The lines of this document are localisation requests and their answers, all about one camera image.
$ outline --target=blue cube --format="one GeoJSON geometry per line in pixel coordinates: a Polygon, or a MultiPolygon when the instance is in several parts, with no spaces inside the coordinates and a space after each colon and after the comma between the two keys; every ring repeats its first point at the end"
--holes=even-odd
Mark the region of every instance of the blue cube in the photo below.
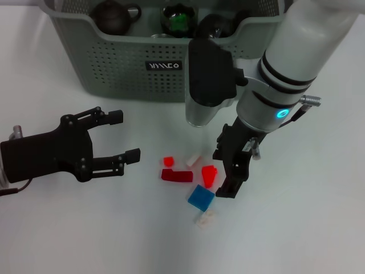
{"type": "Polygon", "coordinates": [[[214,193],[198,184],[188,199],[188,203],[205,212],[212,202],[214,196],[214,193]]]}

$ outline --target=white table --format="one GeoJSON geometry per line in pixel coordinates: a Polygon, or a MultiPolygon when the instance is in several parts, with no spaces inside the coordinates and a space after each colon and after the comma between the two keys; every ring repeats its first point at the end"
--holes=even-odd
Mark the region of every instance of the white table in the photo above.
{"type": "MultiPolygon", "coordinates": [[[[200,211],[186,201],[193,185],[159,179],[160,159],[182,162],[199,150],[213,163],[235,108],[198,129],[183,104],[91,96],[46,15],[0,7],[0,140],[15,124],[39,134],[64,114],[101,106],[122,109],[125,122],[90,131],[95,156],[141,149],[123,177],[79,183],[53,174],[0,198],[0,273],[363,273],[364,25],[359,17],[308,91],[322,106],[265,139],[249,181],[236,199],[215,198],[217,219],[202,231],[200,211]]],[[[216,189],[225,176],[214,164],[216,189]]]]}

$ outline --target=basket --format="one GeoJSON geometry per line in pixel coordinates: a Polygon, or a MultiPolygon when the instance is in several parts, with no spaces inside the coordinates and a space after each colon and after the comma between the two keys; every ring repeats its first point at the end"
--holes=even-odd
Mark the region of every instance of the basket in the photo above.
{"type": "MultiPolygon", "coordinates": [[[[183,102],[184,61],[190,39],[151,38],[161,34],[159,8],[164,1],[130,0],[142,8],[142,17],[128,36],[102,33],[88,16],[101,0],[39,0],[47,13],[84,88],[98,96],[183,102]],[[150,71],[146,61],[181,62],[182,70],[150,71]]],[[[210,13],[233,18],[235,11],[250,9],[255,17],[245,19],[228,38],[214,41],[234,59],[260,58],[282,20],[277,0],[194,1],[199,20],[210,13]]]]}

